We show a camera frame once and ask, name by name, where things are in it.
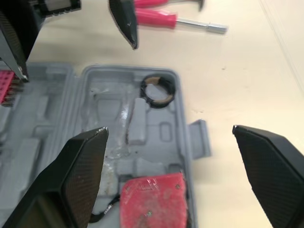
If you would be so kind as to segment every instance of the screwdriver shaft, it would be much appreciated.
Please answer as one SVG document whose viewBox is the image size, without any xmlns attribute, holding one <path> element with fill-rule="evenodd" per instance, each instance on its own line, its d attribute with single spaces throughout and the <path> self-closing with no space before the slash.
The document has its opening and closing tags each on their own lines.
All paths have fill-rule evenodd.
<svg viewBox="0 0 304 228">
<path fill-rule="evenodd" d="M 183 19 L 183 18 L 178 18 L 176 20 L 178 24 L 183 24 L 187 26 L 193 26 L 195 28 L 204 28 L 209 32 L 216 32 L 216 33 L 225 33 L 227 32 L 227 26 L 225 25 L 220 25 L 220 24 L 215 24 L 215 23 L 205 23 L 205 22 L 199 22 L 199 21 L 194 21 L 194 20 L 189 20 L 189 19 Z"/>
</svg>

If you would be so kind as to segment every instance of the black cable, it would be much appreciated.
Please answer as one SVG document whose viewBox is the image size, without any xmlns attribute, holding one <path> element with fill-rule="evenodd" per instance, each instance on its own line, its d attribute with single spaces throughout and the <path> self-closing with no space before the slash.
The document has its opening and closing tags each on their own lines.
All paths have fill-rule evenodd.
<svg viewBox="0 0 304 228">
<path fill-rule="evenodd" d="M 147 93 L 146 88 L 148 84 L 161 86 L 164 88 L 168 96 L 163 100 L 153 100 Z M 172 76 L 165 74 L 153 74 L 147 76 L 141 83 L 140 97 L 143 97 L 151 108 L 164 108 L 174 100 L 176 92 L 175 80 Z"/>
<path fill-rule="evenodd" d="M 106 207 L 105 211 L 100 212 L 99 214 L 95 215 L 95 214 L 91 214 L 91 218 L 89 223 L 96 223 L 98 221 L 100 221 L 105 215 L 106 213 L 109 212 L 109 210 L 113 207 L 113 205 L 117 202 L 119 202 L 120 200 L 120 195 L 117 195 L 114 197 L 114 199 L 108 204 L 108 206 Z"/>
</svg>

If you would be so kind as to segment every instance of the screwdriver handle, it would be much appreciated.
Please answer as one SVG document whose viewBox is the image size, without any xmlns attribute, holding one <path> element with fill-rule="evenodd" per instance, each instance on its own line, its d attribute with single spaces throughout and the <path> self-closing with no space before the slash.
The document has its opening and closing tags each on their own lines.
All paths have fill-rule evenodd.
<svg viewBox="0 0 304 228">
<path fill-rule="evenodd" d="M 152 25 L 158 27 L 175 28 L 177 15 L 166 14 L 152 9 L 136 8 L 137 23 L 139 25 Z"/>
<path fill-rule="evenodd" d="M 151 6 L 158 6 L 168 3 L 169 0 L 135 0 L 134 4 L 136 8 L 144 8 Z"/>
</svg>

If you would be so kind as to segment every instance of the molded plastic tray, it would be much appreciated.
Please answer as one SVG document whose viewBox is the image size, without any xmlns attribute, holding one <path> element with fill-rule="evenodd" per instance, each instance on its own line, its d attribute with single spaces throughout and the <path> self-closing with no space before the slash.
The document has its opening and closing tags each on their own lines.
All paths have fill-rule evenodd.
<svg viewBox="0 0 304 228">
<path fill-rule="evenodd" d="M 128 105 L 128 153 L 106 156 L 94 213 L 103 211 L 131 178 L 183 171 L 192 227 L 198 227 L 191 161 L 210 156 L 210 147 L 204 121 L 186 125 L 176 73 L 156 68 L 89 66 L 81 78 L 76 78 L 70 65 L 28 67 L 30 83 L 15 105 L 0 107 L 0 225 L 69 138 L 108 126 L 110 140 L 111 134 L 116 136 L 121 109 Z M 155 73 L 176 81 L 175 99 L 162 109 L 150 108 L 139 98 L 140 82 Z M 163 96 L 156 87 L 149 90 L 152 95 Z M 120 227 L 118 205 L 101 221 L 89 224 L 94 228 L 109 226 Z"/>
</svg>

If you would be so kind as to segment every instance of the clear plastic bag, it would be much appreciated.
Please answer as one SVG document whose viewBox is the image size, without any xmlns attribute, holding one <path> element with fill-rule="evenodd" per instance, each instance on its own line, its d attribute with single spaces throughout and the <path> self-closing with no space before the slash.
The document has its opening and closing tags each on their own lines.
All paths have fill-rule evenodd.
<svg viewBox="0 0 304 228">
<path fill-rule="evenodd" d="M 100 126 L 107 126 L 109 129 L 111 137 L 108 138 L 105 150 L 106 158 L 115 159 L 130 154 L 127 133 L 136 98 L 135 91 L 131 84 L 117 86 L 117 83 L 103 83 L 101 89 L 91 89 L 84 103 L 82 129 Z"/>
</svg>

